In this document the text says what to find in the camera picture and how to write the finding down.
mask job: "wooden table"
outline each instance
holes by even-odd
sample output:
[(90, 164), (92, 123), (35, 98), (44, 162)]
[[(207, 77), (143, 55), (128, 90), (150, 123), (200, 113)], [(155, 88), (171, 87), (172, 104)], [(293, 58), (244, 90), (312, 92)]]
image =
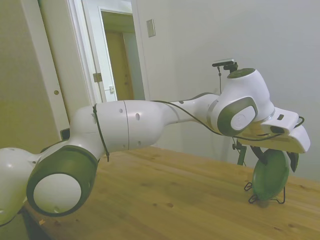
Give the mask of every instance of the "wooden table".
[(25, 207), (53, 240), (320, 240), (320, 184), (290, 177), (285, 204), (249, 204), (252, 172), (147, 147), (101, 159), (89, 199), (71, 215)]

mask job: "open door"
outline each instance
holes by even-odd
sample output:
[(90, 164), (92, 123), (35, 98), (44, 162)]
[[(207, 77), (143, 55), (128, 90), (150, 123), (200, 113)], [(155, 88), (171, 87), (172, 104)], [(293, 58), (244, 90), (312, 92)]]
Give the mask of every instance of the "open door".
[(0, 149), (38, 153), (69, 128), (38, 2), (1, 2), (0, 25)]
[(107, 102), (144, 100), (131, 1), (82, 0), (82, 5), (101, 94)]

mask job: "door frame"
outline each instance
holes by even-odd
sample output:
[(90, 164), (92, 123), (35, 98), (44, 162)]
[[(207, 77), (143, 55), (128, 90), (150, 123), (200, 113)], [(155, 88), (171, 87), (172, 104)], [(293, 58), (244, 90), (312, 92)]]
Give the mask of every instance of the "door frame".
[(90, 104), (94, 105), (106, 102), (103, 83), (95, 82), (94, 79), (94, 74), (97, 73), (97, 71), (95, 69), (82, 0), (67, 0), (66, 2)]
[[(83, 7), (82, 0), (66, 0), (69, 14), (72, 22), (72, 28), (74, 31), (74, 37), (76, 39), (76, 47), (79, 52), (79, 59), (81, 62), (83, 76), (86, 80), (86, 86), (88, 88), (88, 94), (90, 96), (91, 104), (106, 102), (106, 95), (103, 83), (96, 83), (93, 79), (93, 74), (97, 73), (95, 69), (93, 69), (94, 57), (93, 50), (91, 47), (91, 42), (89, 39), (89, 29), (85, 19), (85, 10)], [(112, 9), (99, 7), (99, 11), (111, 12), (111, 13), (119, 13), (119, 14), (129, 14), (133, 16), (133, 23), (135, 29), (136, 43), (138, 48), (138, 55), (140, 61), (141, 75), (142, 75), (142, 84), (144, 89), (144, 96), (146, 100), (150, 100), (150, 91), (149, 91), (149, 80), (148, 80), (148, 72), (146, 66), (146, 59), (142, 41), (142, 28), (140, 25), (139, 19), (139, 11), (138, 11), (138, 3), (137, 0), (131, 0), (131, 12), (120, 12), (114, 11)], [(104, 42), (107, 45), (106, 35), (104, 34)]]

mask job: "white wall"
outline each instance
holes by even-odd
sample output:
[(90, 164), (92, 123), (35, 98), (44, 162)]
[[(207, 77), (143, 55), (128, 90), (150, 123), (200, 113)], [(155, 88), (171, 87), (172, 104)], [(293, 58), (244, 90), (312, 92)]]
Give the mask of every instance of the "white wall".
[[(300, 155), (295, 175), (320, 180), (320, 1), (137, 0), (137, 9), (151, 99), (216, 92), (215, 60), (235, 58), (240, 68), (256, 68), (272, 102), (306, 119), (311, 147)], [(154, 19), (156, 32), (151, 38), (149, 19)], [(227, 75), (222, 72), (222, 82)], [(160, 147), (237, 162), (230, 138), (213, 136), (196, 123), (183, 123), (171, 132)], [(179, 134), (175, 141), (173, 134)], [(248, 165), (256, 161), (248, 150)]]
[(135, 100), (145, 100), (144, 85), (142, 82), (141, 67), (139, 61), (136, 34), (131, 32), (123, 33), (126, 57), (129, 64), (133, 95)]

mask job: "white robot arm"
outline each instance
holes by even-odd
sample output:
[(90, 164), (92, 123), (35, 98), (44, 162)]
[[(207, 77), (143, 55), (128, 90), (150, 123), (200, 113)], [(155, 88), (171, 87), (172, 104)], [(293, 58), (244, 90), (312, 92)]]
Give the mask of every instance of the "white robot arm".
[(274, 107), (265, 81), (253, 68), (232, 72), (220, 96), (203, 93), (177, 102), (125, 100), (83, 107), (70, 123), (69, 140), (40, 154), (0, 149), (0, 225), (16, 215), (26, 196), (47, 216), (74, 212), (88, 198), (106, 151), (150, 146), (165, 126), (189, 121), (244, 145), (292, 153), (310, 147), (298, 114)]

